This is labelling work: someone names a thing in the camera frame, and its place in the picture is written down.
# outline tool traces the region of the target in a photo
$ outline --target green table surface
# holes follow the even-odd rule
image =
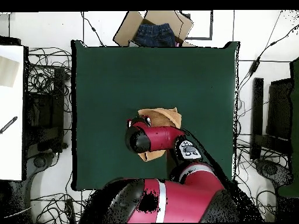
[[[139,109],[178,108],[231,179],[237,42],[225,48],[84,47],[75,42],[76,190],[116,177],[166,179],[166,158],[143,162],[125,145]]]

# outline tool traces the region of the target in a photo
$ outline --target tan cloth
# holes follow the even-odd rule
[[[151,126],[173,126],[180,128],[182,122],[182,115],[178,113],[176,107],[174,109],[141,109],[138,111],[139,115],[147,115],[151,119]],[[138,154],[143,161],[148,162],[161,157],[165,150],[158,150],[153,152],[145,152]]]

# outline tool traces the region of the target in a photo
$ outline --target denim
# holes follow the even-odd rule
[[[143,47],[174,47],[175,34],[168,23],[162,25],[141,24],[134,41]]]

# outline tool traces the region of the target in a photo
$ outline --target white floor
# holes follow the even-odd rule
[[[191,19],[194,21],[194,28],[196,27],[196,30],[198,30],[198,33],[192,32],[192,37],[195,35],[197,37],[207,37],[207,30],[210,25],[207,13],[202,11],[190,11],[189,13],[191,13]],[[239,79],[242,80],[248,72],[252,60],[256,59],[266,47],[279,14],[280,10],[214,10],[213,39],[210,41],[188,40],[188,42],[202,47],[223,47],[229,41],[240,41]],[[85,17],[90,20],[99,37],[107,46],[116,45],[112,38],[125,15],[126,12],[85,12]],[[292,27],[299,24],[297,16],[297,12],[282,12],[269,44],[282,38]],[[251,107],[253,78],[264,78],[264,101],[266,102],[269,98],[268,91],[271,81],[290,77],[289,63],[299,57],[299,36],[297,34],[298,31],[296,30],[281,42],[267,49],[262,55],[258,70],[241,92],[241,99],[245,102],[247,110]],[[82,40],[88,46],[100,45],[96,34],[91,30],[88,23],[83,22],[80,12],[13,13],[10,22],[7,15],[0,15],[0,36],[9,35],[21,39],[22,44],[29,48],[58,47],[70,53],[71,40]],[[53,48],[48,50],[49,53],[56,51]],[[53,58],[53,61],[63,62],[65,60],[65,57]],[[266,116],[267,104],[264,105],[264,132],[266,129]],[[240,122],[242,126],[241,133],[249,134],[251,126],[250,112],[241,117]],[[69,125],[70,116],[66,113],[65,127],[69,128]],[[249,136],[239,138],[249,141]],[[72,171],[71,131],[67,133],[64,141],[69,145],[69,148],[60,154],[60,159],[54,167],[36,176],[32,185],[32,198],[65,192],[65,185]],[[253,168],[249,167],[247,169],[249,175],[242,168],[240,168],[240,172],[240,177],[250,187],[253,197],[256,197],[260,191],[273,190],[271,183],[258,175]],[[245,185],[240,184],[240,188],[249,193]],[[72,191],[70,186],[67,190],[75,200],[81,200],[80,192]],[[82,193],[83,199],[86,199],[89,194],[90,191],[84,191]],[[275,205],[274,196],[268,193],[262,194],[259,201],[263,205]],[[34,218],[47,204],[47,201],[32,202]],[[75,204],[75,209],[79,211],[80,206]],[[47,221],[49,219],[51,219],[51,216],[44,214],[41,220]]]

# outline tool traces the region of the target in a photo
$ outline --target red robot arm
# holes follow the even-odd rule
[[[101,192],[110,198],[102,207],[102,223],[239,221],[229,193],[182,130],[151,127],[147,116],[128,120],[127,127],[129,150],[143,153],[167,149],[176,167],[170,180],[126,179],[108,184]]]

